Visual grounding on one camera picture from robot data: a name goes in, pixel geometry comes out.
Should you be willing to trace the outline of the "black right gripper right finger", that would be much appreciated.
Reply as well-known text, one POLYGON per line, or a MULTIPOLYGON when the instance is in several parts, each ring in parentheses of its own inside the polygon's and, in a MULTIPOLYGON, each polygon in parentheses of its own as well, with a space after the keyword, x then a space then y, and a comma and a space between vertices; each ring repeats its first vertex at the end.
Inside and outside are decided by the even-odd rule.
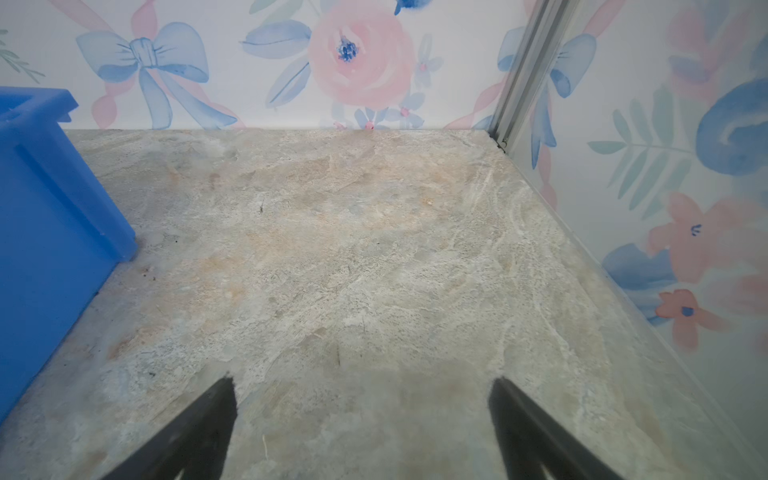
POLYGON ((511 380, 493 381, 488 407, 509 479, 621 479, 511 380))

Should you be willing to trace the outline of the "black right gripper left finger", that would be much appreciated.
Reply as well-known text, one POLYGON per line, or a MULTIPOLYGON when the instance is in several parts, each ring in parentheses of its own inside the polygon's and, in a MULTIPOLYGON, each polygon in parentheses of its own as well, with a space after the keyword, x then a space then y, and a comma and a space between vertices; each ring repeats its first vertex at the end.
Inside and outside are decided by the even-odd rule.
POLYGON ((231 377, 217 380, 107 479, 219 479, 238 415, 231 377))

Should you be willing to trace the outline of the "blue plastic storage bin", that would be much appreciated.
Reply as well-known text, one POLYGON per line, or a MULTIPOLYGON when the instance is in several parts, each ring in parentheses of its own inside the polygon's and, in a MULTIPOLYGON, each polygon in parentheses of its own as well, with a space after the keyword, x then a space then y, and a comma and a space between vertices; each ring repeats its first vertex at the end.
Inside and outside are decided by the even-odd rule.
POLYGON ((1 90, 1 415, 7 417, 136 235, 61 125, 67 90, 1 90))

